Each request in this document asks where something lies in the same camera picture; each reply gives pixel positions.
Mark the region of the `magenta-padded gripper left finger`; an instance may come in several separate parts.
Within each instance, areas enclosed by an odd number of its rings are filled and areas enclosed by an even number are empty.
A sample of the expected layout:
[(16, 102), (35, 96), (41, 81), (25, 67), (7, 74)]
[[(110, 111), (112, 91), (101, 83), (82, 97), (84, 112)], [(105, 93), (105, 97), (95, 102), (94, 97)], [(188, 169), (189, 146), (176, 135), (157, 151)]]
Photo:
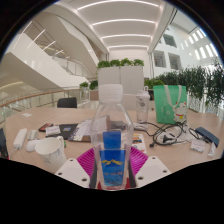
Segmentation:
[(94, 150), (87, 150), (77, 159), (69, 158), (56, 175), (81, 187), (94, 189), (97, 183)]

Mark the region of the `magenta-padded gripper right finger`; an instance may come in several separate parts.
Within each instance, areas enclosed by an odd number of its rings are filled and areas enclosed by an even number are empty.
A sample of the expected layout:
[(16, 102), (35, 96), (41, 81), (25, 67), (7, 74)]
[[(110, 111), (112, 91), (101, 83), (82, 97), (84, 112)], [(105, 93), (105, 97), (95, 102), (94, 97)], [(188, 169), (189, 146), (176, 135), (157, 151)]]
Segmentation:
[(143, 187), (170, 174), (171, 171), (157, 156), (147, 156), (140, 150), (131, 148), (129, 161), (129, 186), (131, 188)]

